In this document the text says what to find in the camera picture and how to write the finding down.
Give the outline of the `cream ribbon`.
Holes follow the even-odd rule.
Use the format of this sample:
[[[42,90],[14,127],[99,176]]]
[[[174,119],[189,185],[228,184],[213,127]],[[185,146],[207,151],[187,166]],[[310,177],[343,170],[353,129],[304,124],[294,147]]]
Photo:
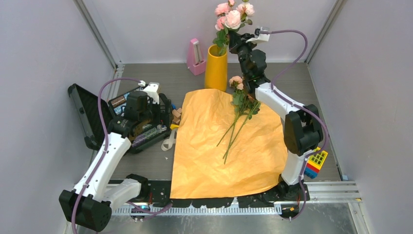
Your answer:
[[[173,147],[173,145],[176,143],[177,130],[178,130],[177,128],[174,128],[174,129],[171,131],[169,138],[166,138],[166,139],[162,142],[162,144],[161,144],[161,149],[162,149],[163,151],[168,151],[168,150],[170,150],[170,149]]]

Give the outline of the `pink flower stem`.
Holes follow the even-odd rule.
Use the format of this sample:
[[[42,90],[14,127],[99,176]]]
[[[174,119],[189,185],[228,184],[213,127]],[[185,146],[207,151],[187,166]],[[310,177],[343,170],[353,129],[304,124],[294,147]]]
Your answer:
[[[236,4],[235,1],[235,5],[225,19],[225,26],[228,29],[228,43],[230,32],[238,32],[242,27],[253,24],[251,18],[254,14],[254,6],[248,0],[242,0],[239,4]]]
[[[215,15],[217,16],[217,21],[215,23],[217,33],[213,43],[217,45],[218,56],[222,56],[226,51],[226,46],[228,44],[228,29],[225,26],[225,19],[226,15],[232,10],[234,5],[234,0],[227,0],[225,3],[218,4],[214,10]]]

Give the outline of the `pink flower bouquet orange wrap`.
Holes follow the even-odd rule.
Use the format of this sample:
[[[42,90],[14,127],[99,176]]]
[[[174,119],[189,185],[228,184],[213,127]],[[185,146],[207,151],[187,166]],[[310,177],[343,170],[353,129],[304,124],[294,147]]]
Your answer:
[[[231,105],[234,106],[235,117],[233,123],[230,125],[230,127],[227,129],[227,131],[224,133],[217,144],[217,146],[219,146],[228,132],[231,133],[226,152],[223,155],[224,164],[226,164],[230,149],[235,143],[236,138],[240,134],[241,129],[245,126],[248,120],[251,120],[254,115],[258,114],[261,107],[261,103],[258,100],[254,99],[252,95],[246,92],[246,90],[244,89],[243,81],[244,79],[240,76],[234,76],[229,80],[230,87],[234,89]],[[245,119],[242,122],[239,130],[235,134],[236,124],[241,117],[245,117]]]

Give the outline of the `orange yellow wrapping paper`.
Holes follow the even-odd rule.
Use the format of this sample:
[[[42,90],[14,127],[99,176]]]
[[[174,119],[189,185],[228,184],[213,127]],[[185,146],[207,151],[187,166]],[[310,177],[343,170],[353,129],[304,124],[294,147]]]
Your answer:
[[[261,105],[252,119],[235,120],[232,95],[188,92],[177,130],[171,198],[219,198],[267,191],[287,161],[281,118]]]

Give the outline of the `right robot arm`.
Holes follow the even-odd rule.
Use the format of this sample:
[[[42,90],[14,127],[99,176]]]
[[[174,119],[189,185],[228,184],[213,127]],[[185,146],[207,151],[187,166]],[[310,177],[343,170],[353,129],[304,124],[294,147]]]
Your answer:
[[[291,155],[275,187],[278,197],[284,200],[291,200],[294,196],[305,199],[305,167],[308,158],[318,152],[318,144],[328,141],[327,128],[315,105],[295,101],[280,91],[274,80],[266,77],[266,53],[256,49],[256,46],[259,42],[267,42],[271,34],[263,29],[256,29],[254,34],[230,31],[229,51],[238,57],[244,93],[252,100],[253,111],[257,112],[258,103],[263,103],[276,112],[284,123],[283,140]]]

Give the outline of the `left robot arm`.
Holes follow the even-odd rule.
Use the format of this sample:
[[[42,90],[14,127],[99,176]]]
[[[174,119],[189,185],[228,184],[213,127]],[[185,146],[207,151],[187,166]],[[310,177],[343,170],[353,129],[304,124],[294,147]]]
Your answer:
[[[100,232],[109,223],[114,210],[135,199],[145,201],[150,195],[148,179],[130,174],[116,187],[106,187],[120,159],[132,148],[132,143],[142,134],[143,127],[170,129],[171,100],[156,91],[133,91],[127,96],[122,114],[114,116],[103,125],[104,141],[96,158],[82,179],[71,191],[63,190],[59,202],[72,230],[82,226]]]

